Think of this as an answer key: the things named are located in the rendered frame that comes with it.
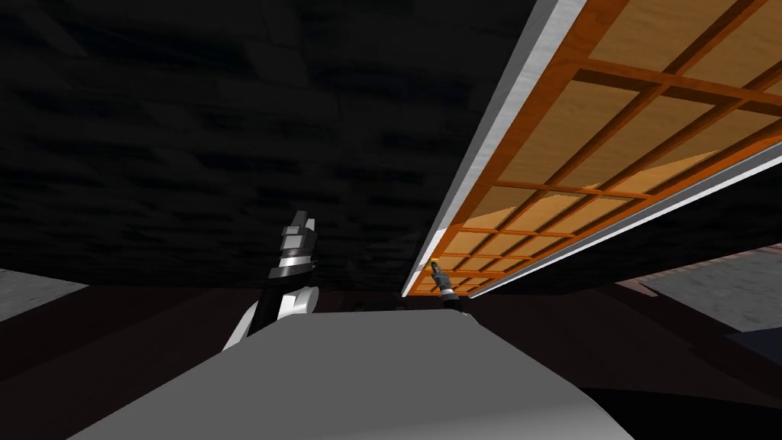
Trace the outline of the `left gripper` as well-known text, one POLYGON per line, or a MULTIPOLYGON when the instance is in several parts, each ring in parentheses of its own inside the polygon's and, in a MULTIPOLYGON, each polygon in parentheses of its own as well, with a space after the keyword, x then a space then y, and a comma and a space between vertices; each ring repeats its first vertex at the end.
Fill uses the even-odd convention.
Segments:
POLYGON ((293 226, 285 227, 282 237, 282 259, 311 257, 315 246, 315 219, 309 218, 306 211, 298 211, 294 216, 293 226))

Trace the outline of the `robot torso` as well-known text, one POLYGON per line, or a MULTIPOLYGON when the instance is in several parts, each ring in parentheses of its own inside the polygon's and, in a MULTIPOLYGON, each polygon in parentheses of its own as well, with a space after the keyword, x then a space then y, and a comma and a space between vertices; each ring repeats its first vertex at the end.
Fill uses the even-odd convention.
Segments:
POLYGON ((69 440, 634 440, 450 309, 290 315, 69 440))

